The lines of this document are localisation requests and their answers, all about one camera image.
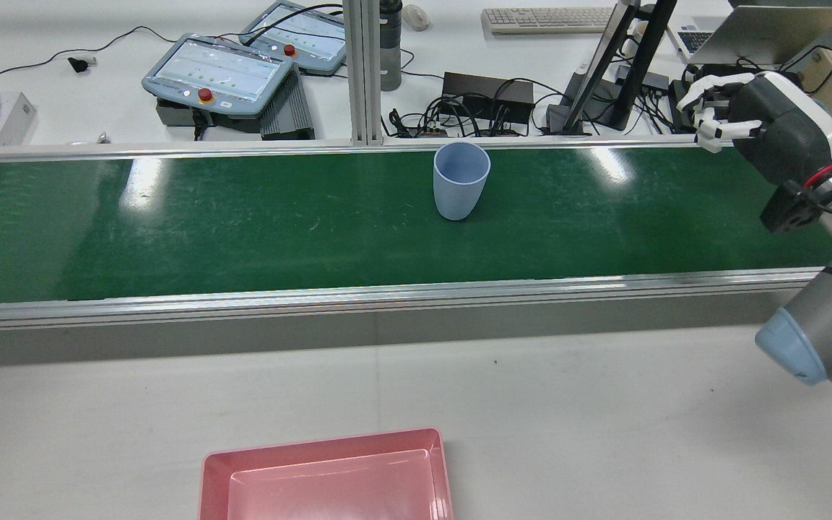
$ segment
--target computer mouse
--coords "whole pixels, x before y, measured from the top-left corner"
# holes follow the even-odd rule
[[[426,14],[422,7],[413,6],[413,4],[403,7],[403,21],[413,30],[426,30],[432,24],[429,14]]]

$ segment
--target red ring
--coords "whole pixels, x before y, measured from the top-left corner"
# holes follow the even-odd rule
[[[816,182],[821,180],[824,175],[829,173],[832,173],[832,165],[826,165],[825,167],[820,168],[818,173],[811,175],[811,178],[808,178],[808,180],[805,181],[805,188],[812,187],[816,184]]]

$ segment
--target keyboard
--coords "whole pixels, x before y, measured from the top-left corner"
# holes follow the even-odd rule
[[[532,7],[483,9],[483,26],[492,34],[601,33],[614,7]]]
[[[686,50],[690,53],[694,53],[699,50],[699,47],[701,47],[703,43],[707,42],[708,38],[711,38],[711,35],[714,33],[694,32],[694,30],[690,30],[690,32],[680,32],[679,34],[682,42],[686,46]]]

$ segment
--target laptop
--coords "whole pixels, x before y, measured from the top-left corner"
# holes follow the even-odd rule
[[[678,16],[667,33],[690,64],[782,65],[832,27],[832,6],[738,6],[726,16]]]

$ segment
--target water bottle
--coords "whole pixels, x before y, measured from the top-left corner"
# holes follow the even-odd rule
[[[400,86],[400,11],[403,0],[381,0],[381,90]]]

